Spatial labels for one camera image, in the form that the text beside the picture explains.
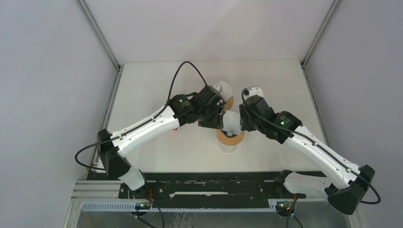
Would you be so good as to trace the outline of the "wooden dripper ring holder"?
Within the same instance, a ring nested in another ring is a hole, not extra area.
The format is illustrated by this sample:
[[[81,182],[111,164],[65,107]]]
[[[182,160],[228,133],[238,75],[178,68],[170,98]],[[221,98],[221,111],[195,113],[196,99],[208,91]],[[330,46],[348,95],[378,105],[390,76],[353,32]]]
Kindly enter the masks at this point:
[[[225,102],[225,104],[224,104],[224,109],[227,111],[227,110],[230,110],[232,107],[233,107],[233,104],[234,104],[234,97],[233,96],[231,96],[226,102]]]

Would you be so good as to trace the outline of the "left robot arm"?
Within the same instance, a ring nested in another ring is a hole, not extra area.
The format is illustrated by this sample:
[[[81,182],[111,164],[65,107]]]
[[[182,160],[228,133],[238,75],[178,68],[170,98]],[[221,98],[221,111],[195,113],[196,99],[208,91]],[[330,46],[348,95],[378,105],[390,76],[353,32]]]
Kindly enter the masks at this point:
[[[98,154],[108,177],[119,179],[137,198],[147,195],[149,186],[142,172],[132,165],[128,155],[143,143],[185,124],[220,129],[224,106],[233,96],[231,86],[219,82],[199,92],[169,97],[167,104],[152,115],[124,129],[98,132]]]

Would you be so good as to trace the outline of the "white paper coffee filter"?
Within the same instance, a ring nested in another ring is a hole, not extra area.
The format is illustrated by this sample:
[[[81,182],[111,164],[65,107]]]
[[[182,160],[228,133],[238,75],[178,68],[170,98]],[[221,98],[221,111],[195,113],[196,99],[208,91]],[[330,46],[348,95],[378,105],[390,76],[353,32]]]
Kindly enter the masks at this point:
[[[219,83],[213,84],[212,87],[221,94],[225,102],[227,102],[231,97],[233,97],[232,87],[224,81],[220,81]]]

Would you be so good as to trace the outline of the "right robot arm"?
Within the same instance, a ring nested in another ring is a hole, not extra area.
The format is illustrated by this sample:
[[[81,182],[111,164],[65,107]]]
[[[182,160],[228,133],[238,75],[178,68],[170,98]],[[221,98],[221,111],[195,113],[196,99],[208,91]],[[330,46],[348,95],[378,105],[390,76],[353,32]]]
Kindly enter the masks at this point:
[[[258,95],[243,98],[240,104],[244,131],[259,131],[267,138],[292,148],[315,165],[324,177],[283,170],[275,184],[282,198],[291,193],[326,199],[339,212],[352,215],[369,189],[375,170],[359,166],[336,153],[315,137],[302,121],[288,111],[274,112]]]

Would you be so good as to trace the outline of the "clear glass carafe brown band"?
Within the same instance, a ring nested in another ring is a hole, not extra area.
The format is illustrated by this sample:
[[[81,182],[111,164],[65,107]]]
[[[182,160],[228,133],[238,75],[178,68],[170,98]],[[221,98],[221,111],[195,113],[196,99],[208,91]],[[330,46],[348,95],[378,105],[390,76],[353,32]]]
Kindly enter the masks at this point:
[[[226,144],[220,143],[220,149],[225,153],[232,153],[232,152],[236,151],[237,145],[226,145]]]

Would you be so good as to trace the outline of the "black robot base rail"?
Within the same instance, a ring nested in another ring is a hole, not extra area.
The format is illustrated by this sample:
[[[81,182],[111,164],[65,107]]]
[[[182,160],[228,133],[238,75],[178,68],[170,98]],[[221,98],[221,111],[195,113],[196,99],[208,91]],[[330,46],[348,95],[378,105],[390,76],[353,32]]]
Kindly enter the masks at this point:
[[[147,181],[139,190],[92,172],[90,181],[116,183],[119,200],[154,202],[161,210],[242,210],[272,209],[274,202],[327,202],[319,197],[293,194],[275,182],[279,171],[253,172],[146,172]]]

